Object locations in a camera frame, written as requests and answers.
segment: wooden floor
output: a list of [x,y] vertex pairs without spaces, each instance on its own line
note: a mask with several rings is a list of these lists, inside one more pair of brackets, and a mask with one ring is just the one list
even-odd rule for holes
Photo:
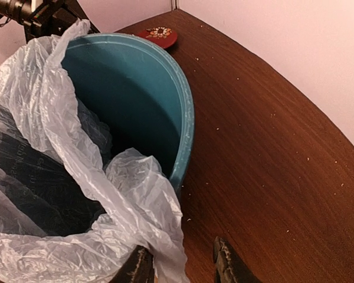
[[213,282],[212,243],[227,238],[264,283],[354,283],[354,147],[267,63],[182,12],[168,26],[196,111],[182,189],[186,271]]

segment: blue trash can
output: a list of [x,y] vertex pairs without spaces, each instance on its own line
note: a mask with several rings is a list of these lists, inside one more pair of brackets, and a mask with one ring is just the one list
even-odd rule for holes
[[96,34],[68,46],[63,61],[77,97],[110,126],[113,154],[154,155],[176,194],[194,139],[194,104],[176,61],[139,37]]

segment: gold flower design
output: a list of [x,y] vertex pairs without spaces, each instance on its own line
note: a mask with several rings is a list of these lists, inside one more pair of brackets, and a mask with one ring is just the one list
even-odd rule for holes
[[168,35],[172,33],[170,28],[158,27],[158,28],[149,28],[147,29],[149,35],[147,37],[154,37],[154,38],[166,38]]

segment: wall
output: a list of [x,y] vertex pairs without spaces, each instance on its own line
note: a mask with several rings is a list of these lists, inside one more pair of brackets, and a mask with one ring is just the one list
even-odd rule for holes
[[354,0],[179,0],[267,61],[354,144]]
[[[171,0],[79,0],[79,3],[101,32],[117,31],[171,10]],[[24,44],[24,31],[16,22],[0,28],[0,64]]]

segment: red round object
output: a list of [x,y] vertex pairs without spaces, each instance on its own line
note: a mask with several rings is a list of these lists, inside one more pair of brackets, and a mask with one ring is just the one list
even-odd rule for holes
[[137,36],[145,38],[164,49],[171,47],[178,37],[175,31],[165,27],[148,28],[138,33]]

